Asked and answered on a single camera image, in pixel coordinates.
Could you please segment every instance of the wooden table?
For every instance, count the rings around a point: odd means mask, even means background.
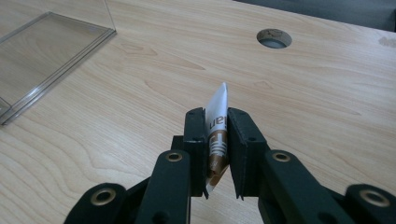
[[[110,0],[110,42],[0,129],[0,223],[62,223],[87,189],[129,188],[183,134],[184,115],[223,81],[271,148],[344,193],[396,194],[396,34],[231,0]],[[268,49],[266,28],[292,43]],[[192,223],[260,223],[230,172]]]

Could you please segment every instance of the squeezed toothpaste tube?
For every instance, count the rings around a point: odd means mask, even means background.
[[[205,108],[206,135],[209,144],[207,192],[219,183],[228,167],[227,156],[227,84],[223,82]]]

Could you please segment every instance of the clear acrylic box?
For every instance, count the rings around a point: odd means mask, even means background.
[[[16,118],[115,33],[106,0],[2,0],[0,123]]]

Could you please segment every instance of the table surface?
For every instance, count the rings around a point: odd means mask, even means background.
[[[98,183],[129,188],[221,82],[271,148],[325,187],[396,194],[396,34],[231,0],[110,0],[118,34],[0,129],[0,223],[62,223]],[[266,28],[292,43],[268,49]],[[260,223],[230,171],[192,223]]]

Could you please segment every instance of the grommet hole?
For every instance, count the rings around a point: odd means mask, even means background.
[[[290,156],[286,155],[285,153],[277,152],[273,154],[273,158],[276,161],[290,161]]]
[[[257,40],[270,49],[284,49],[290,46],[291,36],[281,30],[265,29],[257,33]]]
[[[390,201],[382,194],[377,191],[370,189],[363,189],[360,191],[360,196],[364,201],[378,207],[390,206]]]
[[[116,198],[116,194],[114,189],[99,189],[91,196],[91,203],[96,206],[111,203]]]
[[[169,161],[181,161],[181,159],[183,159],[183,156],[180,153],[171,152],[166,155],[166,159]]]

